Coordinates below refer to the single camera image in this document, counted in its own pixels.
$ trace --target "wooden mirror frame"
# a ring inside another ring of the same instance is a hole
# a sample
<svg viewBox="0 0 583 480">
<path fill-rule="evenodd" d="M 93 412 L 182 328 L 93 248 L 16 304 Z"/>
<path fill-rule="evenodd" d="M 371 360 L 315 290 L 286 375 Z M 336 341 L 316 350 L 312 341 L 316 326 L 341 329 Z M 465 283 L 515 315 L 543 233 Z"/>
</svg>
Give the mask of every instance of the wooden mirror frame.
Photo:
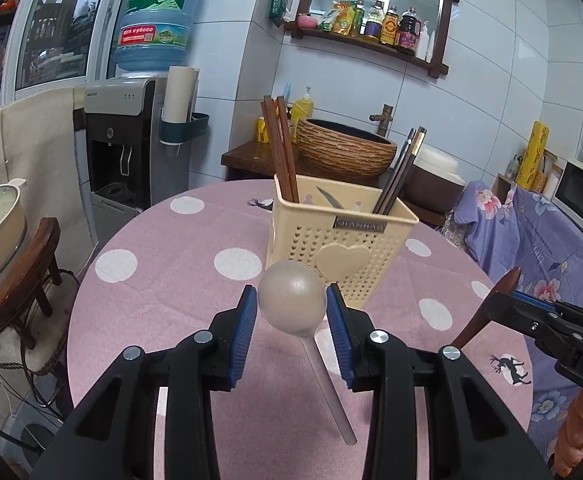
<svg viewBox="0 0 583 480">
<path fill-rule="evenodd" d="M 301 40 L 304 36 L 311 36 L 313 38 L 323 38 L 325 40 L 338 41 L 340 43 L 353 44 L 361 48 L 367 48 L 368 50 L 387 54 L 388 56 L 395 57 L 396 59 L 400 59 L 404 62 L 419 66 L 427 70 L 427 73 L 435 79 L 438 79 L 441 75 L 447 75 L 449 73 L 449 67 L 443 63 L 443 57 L 445 54 L 445 47 L 447 45 L 449 22 L 451 21 L 451 5 L 453 3 L 459 3 L 460 0 L 441 1 L 438 12 L 438 29 L 436 30 L 436 39 L 433 45 L 433 56 L 431 57 L 431 62 L 428 63 L 424 59 L 418 59 L 415 56 L 410 56 L 409 54 L 405 54 L 404 52 L 396 50 L 395 48 L 391 48 L 380 43 L 371 43 L 370 41 L 363 40 L 362 38 L 343 36 L 341 34 L 334 34 L 325 30 L 300 28 L 298 26 L 298 15 L 309 13 L 311 1 L 312 0 L 300 0 L 298 11 L 296 13 L 296 20 L 285 25 L 285 29 L 291 31 L 292 38 Z"/>
</svg>

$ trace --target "spoon handle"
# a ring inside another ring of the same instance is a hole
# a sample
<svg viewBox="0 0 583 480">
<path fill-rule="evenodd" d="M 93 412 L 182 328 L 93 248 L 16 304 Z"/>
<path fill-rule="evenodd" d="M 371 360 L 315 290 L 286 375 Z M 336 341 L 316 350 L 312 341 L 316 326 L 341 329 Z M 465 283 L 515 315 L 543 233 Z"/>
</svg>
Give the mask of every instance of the spoon handle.
<svg viewBox="0 0 583 480">
<path fill-rule="evenodd" d="M 355 433 L 353 433 L 338 393 L 335 391 L 334 383 L 332 383 L 331 377 L 329 377 L 329 372 L 327 371 L 322 355 L 320 355 L 316 340 L 313 336 L 301 337 L 300 340 L 302 341 L 302 346 L 305 348 L 305 353 L 309 358 L 309 364 L 314 369 L 314 374 L 316 375 L 320 389 L 325 396 L 329 410 L 332 412 L 335 424 L 338 426 L 338 430 L 343 436 L 345 444 L 347 446 L 354 446 L 358 440 L 356 439 Z"/>
</svg>

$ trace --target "faucet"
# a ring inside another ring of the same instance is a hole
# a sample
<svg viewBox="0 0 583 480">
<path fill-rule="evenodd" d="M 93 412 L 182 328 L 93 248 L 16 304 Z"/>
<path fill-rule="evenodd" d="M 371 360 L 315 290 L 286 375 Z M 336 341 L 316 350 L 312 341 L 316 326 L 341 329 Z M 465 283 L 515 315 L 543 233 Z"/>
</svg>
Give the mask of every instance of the faucet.
<svg viewBox="0 0 583 480">
<path fill-rule="evenodd" d="M 391 124 L 391 121 L 394 120 L 394 118 L 391 116 L 393 111 L 394 111 L 393 106 L 384 105 L 382 107 L 382 114 L 369 116 L 369 121 L 380 121 L 380 123 L 378 124 L 378 130 L 376 131 L 376 135 L 379 135 L 380 137 L 387 136 L 389 124 Z"/>
</svg>

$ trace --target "pink tablecloth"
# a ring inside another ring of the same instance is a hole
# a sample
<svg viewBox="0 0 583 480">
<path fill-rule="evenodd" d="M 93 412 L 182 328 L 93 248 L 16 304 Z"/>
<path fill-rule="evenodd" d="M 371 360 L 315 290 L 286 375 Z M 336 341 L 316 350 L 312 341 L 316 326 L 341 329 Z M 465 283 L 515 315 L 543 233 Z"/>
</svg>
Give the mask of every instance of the pink tablecloth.
<svg viewBox="0 0 583 480">
<path fill-rule="evenodd" d="M 207 328 L 216 312 L 235 307 L 245 284 L 258 285 L 273 193 L 270 180 L 196 189 L 144 212 L 104 247 L 82 282 L 69 329 L 74 402 L 125 347 L 151 352 L 175 346 Z M 469 256 L 420 224 L 366 310 L 377 328 L 409 346 L 436 351 L 465 326 L 491 286 Z M 299 341 L 258 318 L 238 387 L 212 394 L 223 480 L 362 477 L 371 394 L 352 394 L 339 378 L 326 326 L 316 340 L 358 444 L 348 447 L 339 436 Z M 465 353 L 527 428 L 532 386 L 523 336 L 491 324 Z M 513 378 L 496 360 L 512 357 L 523 363 Z M 422 430 L 425 423 L 419 424 Z M 164 417 L 158 416 L 158 480 L 163 428 Z M 426 453 L 421 446 L 421 478 Z"/>
</svg>

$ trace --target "blue water jug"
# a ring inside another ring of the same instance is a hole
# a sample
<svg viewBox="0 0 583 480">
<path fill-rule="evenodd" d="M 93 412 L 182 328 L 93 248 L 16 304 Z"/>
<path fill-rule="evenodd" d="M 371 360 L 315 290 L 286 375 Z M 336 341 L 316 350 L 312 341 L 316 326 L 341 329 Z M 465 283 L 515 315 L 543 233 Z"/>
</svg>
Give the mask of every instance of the blue water jug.
<svg viewBox="0 0 583 480">
<path fill-rule="evenodd" d="M 183 65 L 198 0 L 129 0 L 114 60 L 123 70 L 167 71 Z"/>
</svg>

